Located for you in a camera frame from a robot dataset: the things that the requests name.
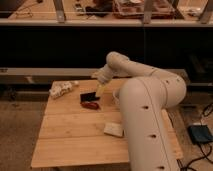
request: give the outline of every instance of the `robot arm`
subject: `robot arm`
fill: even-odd
[[[181,102],[186,94],[184,80],[174,73],[110,52],[107,64],[98,72],[98,81],[106,84],[120,72],[133,77],[119,90],[132,171],[179,170],[161,110]]]

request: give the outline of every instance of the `wooden tabletop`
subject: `wooden tabletop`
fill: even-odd
[[[101,19],[101,20],[107,20],[107,19],[117,19],[113,13],[110,13],[106,15],[105,17],[97,17],[97,16],[88,16],[88,15],[76,15],[74,4],[77,2],[76,0],[62,0],[64,12],[66,15],[67,20],[88,20],[88,19]],[[93,3],[93,0],[81,0],[80,1],[83,8],[86,6],[95,6]],[[204,7],[206,3],[206,0],[198,1],[195,4],[192,4],[193,6],[197,7]],[[183,4],[181,3],[181,6],[178,6],[178,9],[184,16],[184,19],[187,21],[195,21],[198,20],[198,17],[190,17],[185,13],[184,10],[181,10],[182,8],[190,8],[190,4]],[[9,19],[27,19],[27,20],[56,20],[56,12],[55,12],[55,6],[53,3],[53,0],[44,0],[42,3],[37,3],[36,0],[26,0],[26,2],[17,10],[15,11]]]
[[[121,114],[114,104],[112,92],[119,89],[125,79],[114,79],[98,102],[101,109],[91,110],[80,105],[80,94],[96,90],[96,80],[79,81],[79,87],[62,97],[48,99],[39,137],[34,150],[32,168],[94,165],[129,162],[125,138],[103,133],[106,122],[121,123]],[[176,158],[182,150],[163,110]]]

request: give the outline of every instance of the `cable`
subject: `cable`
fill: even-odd
[[[199,148],[200,148],[200,151],[203,153],[203,155],[205,156],[205,158],[206,158],[206,160],[208,160],[208,162],[209,163],[211,163],[211,164],[213,164],[213,161],[208,157],[209,155],[206,155],[205,154],[205,152],[203,151],[203,149],[202,149],[202,146],[199,146]]]
[[[202,116],[207,117],[213,113],[213,102],[203,108]]]
[[[187,171],[187,170],[196,171],[196,169],[190,167],[190,165],[192,165],[194,162],[202,160],[202,159],[207,159],[210,163],[213,164],[213,161],[208,158],[208,156],[211,155],[211,153],[212,153],[212,146],[209,144],[209,152],[207,154],[205,154],[202,147],[201,147],[201,144],[197,144],[197,145],[199,146],[203,156],[192,159],[186,166],[181,167],[181,171]]]
[[[17,17],[20,16],[20,15],[22,15],[22,16],[23,16],[23,15],[29,15],[29,17],[33,17],[33,13],[32,13],[32,11],[31,11],[30,7],[35,6],[35,5],[38,5],[38,4],[40,4],[40,3],[41,3],[40,1],[37,1],[36,3],[30,4],[30,5],[28,5],[28,6],[23,6],[22,8],[18,9],[18,10],[15,12],[15,14],[16,14]]]

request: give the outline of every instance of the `wooden plank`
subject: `wooden plank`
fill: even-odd
[[[41,139],[31,166],[76,166],[129,161],[126,141],[112,136]]]
[[[129,162],[125,138],[103,133],[106,122],[122,123],[112,92],[126,79],[112,80],[100,100],[101,109],[82,108],[80,94],[95,91],[97,80],[79,81],[74,91],[53,100],[49,98],[39,139],[33,154],[32,167],[75,166]],[[182,158],[174,129],[167,112],[162,112],[176,158]]]
[[[120,113],[46,115],[39,139],[103,136],[106,122],[121,123]]]
[[[98,102],[101,109],[97,112],[113,112],[118,111],[113,100],[113,90],[119,89],[125,82],[125,79],[116,79],[107,84],[105,93]],[[90,113],[90,109],[82,108],[80,105],[80,94],[96,91],[97,80],[80,81],[79,87],[76,87],[72,92],[53,100],[51,97],[48,100],[45,115],[54,114],[74,114],[74,113]]]

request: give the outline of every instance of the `floor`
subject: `floor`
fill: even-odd
[[[44,114],[48,98],[48,91],[14,91],[2,89],[0,91],[0,171],[41,171],[42,169],[31,169],[30,162],[35,147],[36,138]],[[169,116],[177,133],[178,140],[183,149],[184,157],[181,159],[183,165],[191,159],[201,156],[199,148],[191,143],[186,132],[187,124],[195,122],[197,116],[180,114],[183,105],[197,105],[202,109],[213,101],[211,93],[188,93],[183,103],[175,108],[169,109]],[[204,118],[204,122],[213,131],[213,115]],[[192,165],[198,171],[211,171],[213,165],[207,160],[201,160]],[[100,165],[62,168],[69,171],[127,171],[128,164]]]

